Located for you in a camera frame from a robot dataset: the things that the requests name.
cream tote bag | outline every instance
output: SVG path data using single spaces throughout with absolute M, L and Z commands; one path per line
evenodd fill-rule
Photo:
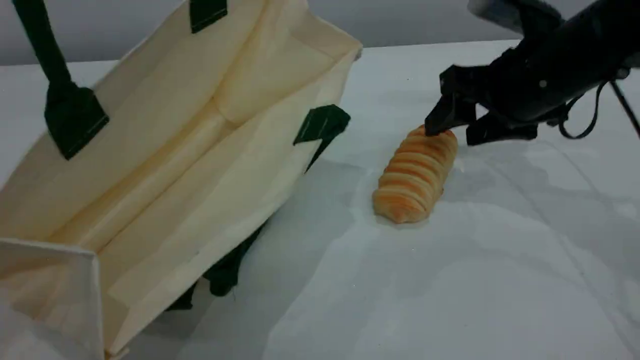
M 117 354 L 345 130 L 337 105 L 361 44 L 305 0 L 190 0 L 79 88 L 42 0 L 13 2 L 50 81 L 49 132 L 0 190 L 0 238 L 97 254 L 104 346 Z M 27 315 L 47 318 L 55 269 L 25 261 L 0 284 L 28 286 L 41 303 Z

green fabric tab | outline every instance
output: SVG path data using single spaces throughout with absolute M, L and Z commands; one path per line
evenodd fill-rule
M 58 149 L 69 160 L 109 122 L 93 90 L 72 80 L 56 43 L 43 0 L 13 0 L 13 5 L 49 80 L 44 117 Z
M 190 0 L 191 32 L 198 33 L 227 14 L 227 0 Z
M 309 168 L 318 160 L 324 150 L 329 147 L 333 139 L 347 129 L 350 120 L 351 117 L 349 114 L 337 105 L 322 106 L 309 111 L 304 123 L 302 123 L 298 136 L 295 141 L 293 141 L 293 145 L 296 145 L 301 142 L 322 140 L 320 148 L 318 148 L 314 154 Z

bread roll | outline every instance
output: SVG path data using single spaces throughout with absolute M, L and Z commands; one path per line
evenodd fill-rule
M 451 131 L 427 137 L 420 126 L 409 133 L 373 193 L 376 214 L 396 224 L 429 217 L 457 153 L 458 139 Z

white table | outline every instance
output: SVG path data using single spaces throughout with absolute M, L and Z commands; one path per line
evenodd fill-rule
M 462 146 L 428 222 L 376 218 L 371 193 L 440 97 L 452 63 L 514 42 L 366 49 L 353 120 L 275 215 L 233 295 L 206 283 L 161 315 L 131 359 L 633 359 L 640 357 L 640 142 L 610 89 L 585 140 Z M 91 84 L 112 63 L 72 64 Z M 640 111 L 640 74 L 622 82 Z M 0 67 L 0 184 L 45 130 L 36 66 Z M 570 131 L 591 120 L 593 95 Z M 464 131 L 457 131 L 464 142 Z

bag handle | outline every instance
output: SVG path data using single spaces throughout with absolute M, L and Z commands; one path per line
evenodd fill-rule
M 31 46 L 49 80 L 44 117 L 65 159 L 73 158 L 109 122 L 93 90 L 71 79 L 43 0 L 13 0 Z

